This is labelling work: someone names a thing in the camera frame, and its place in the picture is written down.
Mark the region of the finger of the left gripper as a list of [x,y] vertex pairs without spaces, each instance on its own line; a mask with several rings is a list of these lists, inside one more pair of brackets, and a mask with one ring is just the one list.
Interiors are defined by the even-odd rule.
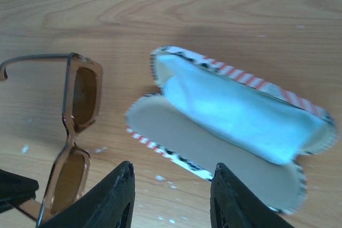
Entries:
[[38,181],[1,169],[1,211],[35,199],[38,189]]

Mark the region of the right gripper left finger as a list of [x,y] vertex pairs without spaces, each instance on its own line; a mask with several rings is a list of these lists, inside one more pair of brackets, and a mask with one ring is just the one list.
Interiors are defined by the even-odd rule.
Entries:
[[134,202],[134,166],[123,161],[85,196],[41,227],[131,227]]

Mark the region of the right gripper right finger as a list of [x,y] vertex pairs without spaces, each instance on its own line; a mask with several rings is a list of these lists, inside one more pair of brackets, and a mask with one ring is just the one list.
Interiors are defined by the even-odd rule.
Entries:
[[218,163],[211,182],[211,227],[291,228],[292,225],[270,210],[224,164]]

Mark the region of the light blue cleaning cloth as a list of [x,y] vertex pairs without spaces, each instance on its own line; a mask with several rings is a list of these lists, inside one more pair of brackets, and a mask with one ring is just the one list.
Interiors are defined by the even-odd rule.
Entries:
[[166,99],[212,134],[274,164],[319,147],[327,125],[318,117],[210,73],[173,55],[156,57]]

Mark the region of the flag pattern sunglasses case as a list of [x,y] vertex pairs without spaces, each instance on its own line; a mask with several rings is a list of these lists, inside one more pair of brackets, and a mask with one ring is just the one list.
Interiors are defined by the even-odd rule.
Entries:
[[298,155],[287,164],[274,164],[217,137],[178,111],[163,94],[156,74],[156,57],[161,55],[177,56],[323,120],[327,125],[325,140],[314,150],[298,155],[320,154],[338,141],[338,129],[330,114],[309,100],[248,72],[171,45],[151,53],[151,72],[160,92],[140,97],[126,111],[127,131],[147,147],[208,181],[212,181],[216,165],[224,163],[269,209],[284,214],[295,212],[303,204],[307,189],[304,171],[296,162]]

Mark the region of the brown sunglasses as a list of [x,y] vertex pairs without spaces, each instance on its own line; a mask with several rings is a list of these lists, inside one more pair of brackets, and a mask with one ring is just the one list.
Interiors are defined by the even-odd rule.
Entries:
[[77,53],[37,54],[1,63],[1,80],[8,78],[8,65],[21,61],[66,61],[62,121],[66,142],[53,163],[42,202],[30,199],[16,207],[39,227],[83,196],[90,154],[76,144],[78,135],[91,126],[99,113],[102,66]]

